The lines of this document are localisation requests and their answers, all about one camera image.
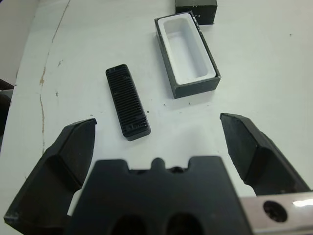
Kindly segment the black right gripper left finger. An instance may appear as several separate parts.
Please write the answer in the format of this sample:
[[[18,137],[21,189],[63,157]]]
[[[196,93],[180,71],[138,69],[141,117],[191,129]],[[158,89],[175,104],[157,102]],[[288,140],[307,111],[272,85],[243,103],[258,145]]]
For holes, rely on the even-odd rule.
[[[95,118],[63,128],[15,196],[4,222],[15,230],[64,230],[68,209],[86,179],[94,149]]]

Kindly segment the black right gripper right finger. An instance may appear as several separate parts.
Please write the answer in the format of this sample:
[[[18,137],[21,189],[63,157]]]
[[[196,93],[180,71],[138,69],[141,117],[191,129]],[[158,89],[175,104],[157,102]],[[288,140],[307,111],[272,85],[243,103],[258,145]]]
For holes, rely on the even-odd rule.
[[[275,143],[249,118],[221,113],[220,120],[232,162],[256,195],[311,190]]]

